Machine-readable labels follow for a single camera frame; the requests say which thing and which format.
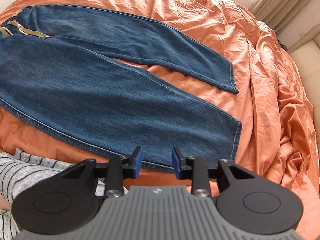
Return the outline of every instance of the jeans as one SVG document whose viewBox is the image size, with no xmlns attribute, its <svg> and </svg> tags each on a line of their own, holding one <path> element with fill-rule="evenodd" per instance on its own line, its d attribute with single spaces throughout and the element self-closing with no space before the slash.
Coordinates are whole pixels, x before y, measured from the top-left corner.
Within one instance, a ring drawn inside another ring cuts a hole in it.
<svg viewBox="0 0 320 240">
<path fill-rule="evenodd" d="M 159 171 L 172 171 L 174 146 L 209 162 L 234 159 L 239 120 L 113 59 L 237 93 L 232 64 L 208 47 L 156 20 L 73 5 L 26 7 L 2 27 L 0 106 L 23 121 L 109 158 L 142 146 L 143 167 Z"/>
</svg>

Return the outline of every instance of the gray striped fabric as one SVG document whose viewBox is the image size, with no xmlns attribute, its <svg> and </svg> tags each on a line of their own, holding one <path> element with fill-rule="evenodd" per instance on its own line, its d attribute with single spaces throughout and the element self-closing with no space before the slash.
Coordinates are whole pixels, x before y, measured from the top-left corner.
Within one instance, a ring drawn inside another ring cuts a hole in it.
<svg viewBox="0 0 320 240">
<path fill-rule="evenodd" d="M 14 156 L 0 153 L 0 193 L 12 205 L 14 198 L 37 182 L 52 177 L 73 164 L 30 155 L 16 149 Z M 96 195 L 103 195 L 104 184 L 99 181 Z M 0 238 L 10 240 L 19 233 L 11 211 L 0 210 Z"/>
</svg>

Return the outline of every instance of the orange bedsheet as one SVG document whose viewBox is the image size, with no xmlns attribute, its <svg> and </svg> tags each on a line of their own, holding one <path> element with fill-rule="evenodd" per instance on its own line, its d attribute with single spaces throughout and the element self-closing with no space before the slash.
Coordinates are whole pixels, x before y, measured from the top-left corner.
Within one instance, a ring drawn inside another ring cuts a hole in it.
<svg viewBox="0 0 320 240">
<path fill-rule="evenodd" d="M 295 192 L 304 205 L 297 232 L 310 240 L 320 235 L 313 108 L 294 62 L 279 49 L 274 32 L 257 22 L 249 10 L 230 0 L 17 0 L 0 15 L 0 22 L 24 6 L 40 4 L 86 5 L 151 17 L 232 61 L 240 91 L 237 95 L 161 66 L 137 67 L 240 119 L 243 129 L 236 162 Z M 106 160 L 42 133 L 4 109 L 0 109 L 0 147 L 11 154 L 19 147 L 33 155 L 73 163 L 92 157 Z M 190 185 L 189 181 L 177 181 L 172 174 L 148 170 L 125 183 L 127 187 Z M 212 191 L 216 193 L 214 182 Z"/>
</svg>

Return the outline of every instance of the beige drawstring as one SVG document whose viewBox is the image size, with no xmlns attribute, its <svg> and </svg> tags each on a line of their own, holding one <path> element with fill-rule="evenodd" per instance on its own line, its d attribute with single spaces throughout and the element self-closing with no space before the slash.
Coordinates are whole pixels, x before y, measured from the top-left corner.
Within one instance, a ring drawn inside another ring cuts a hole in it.
<svg viewBox="0 0 320 240">
<path fill-rule="evenodd" d="M 24 35 L 33 35 L 33 36 L 37 36 L 37 37 L 40 37 L 40 38 L 52 38 L 51 35 L 46 35 L 46 34 L 41 33 L 41 32 L 29 30 L 29 29 L 23 27 L 17 21 L 10 21 L 10 22 L 8 22 L 8 24 L 16 26 L 18 28 L 19 32 L 21 32 Z"/>
<path fill-rule="evenodd" d="M 6 27 L 1 27 L 1 26 L 0 26 L 0 32 L 1 32 L 4 36 L 12 35 L 12 32 L 11 32 L 10 30 L 8 30 Z"/>
</svg>

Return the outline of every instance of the gray textured base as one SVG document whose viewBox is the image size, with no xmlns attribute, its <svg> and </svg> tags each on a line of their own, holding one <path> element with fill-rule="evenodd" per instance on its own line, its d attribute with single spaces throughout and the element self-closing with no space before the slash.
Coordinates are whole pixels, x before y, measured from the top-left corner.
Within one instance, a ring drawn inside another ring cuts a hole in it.
<svg viewBox="0 0 320 240">
<path fill-rule="evenodd" d="M 295 231 L 251 234 L 229 224 L 210 198 L 189 194 L 185 186 L 131 187 L 109 198 L 85 226 L 45 236 L 22 231 L 15 240 L 302 240 Z"/>
</svg>

